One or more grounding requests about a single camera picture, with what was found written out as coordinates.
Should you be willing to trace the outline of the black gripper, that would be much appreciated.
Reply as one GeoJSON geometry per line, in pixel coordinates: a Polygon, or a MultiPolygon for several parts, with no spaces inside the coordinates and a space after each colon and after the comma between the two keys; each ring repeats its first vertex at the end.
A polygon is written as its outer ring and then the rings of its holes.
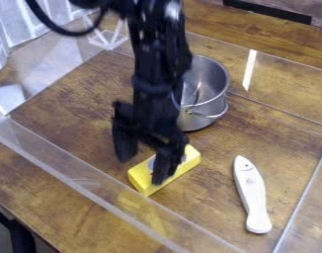
{"type": "Polygon", "coordinates": [[[138,144],[144,142],[156,151],[152,184],[160,185],[176,171],[184,155],[188,139],[176,120],[182,99],[183,79],[152,83],[132,78],[134,103],[115,101],[112,106],[112,138],[120,162],[128,161],[138,153],[138,144]]]}

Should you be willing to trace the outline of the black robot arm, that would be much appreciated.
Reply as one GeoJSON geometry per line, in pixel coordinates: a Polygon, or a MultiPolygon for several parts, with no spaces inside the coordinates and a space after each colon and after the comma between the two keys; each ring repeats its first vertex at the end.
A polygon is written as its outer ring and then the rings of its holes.
{"type": "Polygon", "coordinates": [[[127,20],[135,54],[134,100],[114,103],[114,146],[120,161],[136,155],[140,143],[152,147],[152,183],[159,185],[174,175],[188,143],[178,126],[183,75],[192,62],[182,0],[70,2],[83,9],[98,9],[100,15],[112,11],[127,20]]]}

